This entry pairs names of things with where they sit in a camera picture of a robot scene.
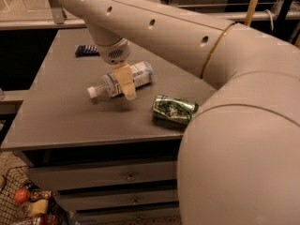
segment bottle cap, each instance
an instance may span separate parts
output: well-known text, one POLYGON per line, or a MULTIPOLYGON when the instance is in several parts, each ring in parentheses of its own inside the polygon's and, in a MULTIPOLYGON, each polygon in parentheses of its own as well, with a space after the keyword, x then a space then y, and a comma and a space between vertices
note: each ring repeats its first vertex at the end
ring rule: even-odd
POLYGON ((91 86, 87 88, 88 94, 90 95, 90 98, 96 98, 98 96, 97 91, 94 86, 91 86))

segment gray cabinet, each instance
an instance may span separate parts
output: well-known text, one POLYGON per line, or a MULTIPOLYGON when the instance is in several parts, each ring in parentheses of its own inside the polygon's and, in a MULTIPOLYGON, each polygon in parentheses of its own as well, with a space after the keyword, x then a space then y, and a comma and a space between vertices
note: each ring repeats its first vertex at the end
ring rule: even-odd
POLYGON ((130 64, 152 65, 137 98, 91 100, 87 88, 112 68, 75 57, 94 44, 86 29, 60 30, 7 133, 2 149, 29 167, 81 224, 179 216, 176 164, 184 127, 152 117, 159 94, 202 105, 215 89, 130 42, 130 64))

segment plastic bottle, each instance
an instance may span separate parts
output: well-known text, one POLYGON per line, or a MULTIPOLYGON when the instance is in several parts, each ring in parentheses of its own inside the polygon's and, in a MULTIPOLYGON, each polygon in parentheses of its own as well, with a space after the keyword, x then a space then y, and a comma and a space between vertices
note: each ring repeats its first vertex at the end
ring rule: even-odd
MULTIPOLYGON (((153 69, 147 62, 140 62, 130 66, 135 87, 140 87, 152 81, 153 69)), ((113 73, 104 75, 95 85, 87 89, 90 98, 98 96, 116 97, 122 94, 122 89, 113 73)))

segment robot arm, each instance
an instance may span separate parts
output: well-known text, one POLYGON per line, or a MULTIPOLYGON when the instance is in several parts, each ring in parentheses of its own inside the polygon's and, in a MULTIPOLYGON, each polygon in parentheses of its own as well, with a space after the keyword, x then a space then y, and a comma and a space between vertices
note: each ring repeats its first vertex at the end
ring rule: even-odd
POLYGON ((143 0, 59 1, 84 19, 101 55, 108 54, 103 48, 126 38, 198 77, 203 75, 210 52, 233 24, 143 0), (103 44, 102 37, 108 35, 112 39, 103 44))
POLYGON ((126 38, 220 88, 181 142, 183 224, 299 223, 296 47, 242 24, 143 0, 59 1, 84 19, 108 63, 126 59, 126 38))

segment drawer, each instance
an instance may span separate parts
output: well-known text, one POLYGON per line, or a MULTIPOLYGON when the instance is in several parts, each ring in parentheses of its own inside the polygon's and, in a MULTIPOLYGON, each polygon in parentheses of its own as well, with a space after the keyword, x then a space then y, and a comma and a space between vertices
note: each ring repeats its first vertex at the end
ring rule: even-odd
POLYGON ((81 225, 102 224, 110 222, 126 222, 126 221, 143 221, 149 218, 169 218, 179 217, 178 204, 163 205, 156 207, 146 207, 136 209, 135 211, 112 211, 112 212, 93 212, 93 213, 80 213, 75 214, 75 220, 81 225))
POLYGON ((78 211, 123 206, 141 206, 150 203, 178 202, 176 189, 151 189, 143 191, 120 190, 113 193, 91 192, 59 195, 56 201, 66 211, 78 211))
POLYGON ((30 168, 28 175, 39 187, 53 191, 104 187, 173 180, 176 177, 176 162, 144 159, 30 168))

